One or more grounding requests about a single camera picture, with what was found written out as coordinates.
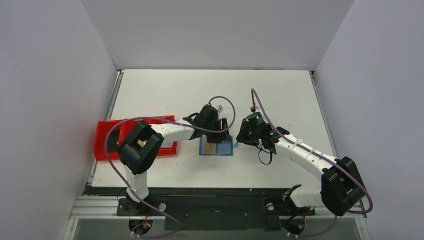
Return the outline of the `blue leather card holder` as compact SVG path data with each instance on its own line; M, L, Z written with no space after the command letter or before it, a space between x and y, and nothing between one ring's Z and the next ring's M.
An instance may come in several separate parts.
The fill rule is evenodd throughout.
M199 139L199 151L200 156L232 156L234 154L234 149L238 147L237 142L222 142L216 144L216 153L215 154L203 154L203 144L207 142L206 136L202 136Z

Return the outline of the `black card in tray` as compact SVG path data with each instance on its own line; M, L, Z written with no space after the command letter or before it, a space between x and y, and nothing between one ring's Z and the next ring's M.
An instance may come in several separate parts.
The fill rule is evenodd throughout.
M114 130L111 132L109 139L108 139L108 147L109 148L116 148L119 144L119 135L120 135L120 130Z

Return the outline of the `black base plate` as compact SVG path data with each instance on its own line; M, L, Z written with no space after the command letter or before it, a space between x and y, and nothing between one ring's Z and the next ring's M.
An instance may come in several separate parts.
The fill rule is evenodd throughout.
M154 222L164 221L167 231L287 230L303 235L306 218L324 218L329 225L337 218L320 207L296 207L289 201L288 188L162 188L150 189L144 203L131 200L124 187L86 186L83 195L113 197L113 216L127 217L128 227L138 235L146 234Z

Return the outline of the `aluminium frame rail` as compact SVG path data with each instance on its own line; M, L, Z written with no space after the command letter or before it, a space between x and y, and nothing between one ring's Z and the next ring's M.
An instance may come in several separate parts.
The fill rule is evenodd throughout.
M141 220L145 216L125 216L118 215L119 204L116 196L77 196L74 200L69 219L137 219ZM315 207L315 214L312 218L332 219L334 215L324 207ZM361 214L346 213L338 219L364 218ZM165 219L165 216L158 213L149 215L147 219Z

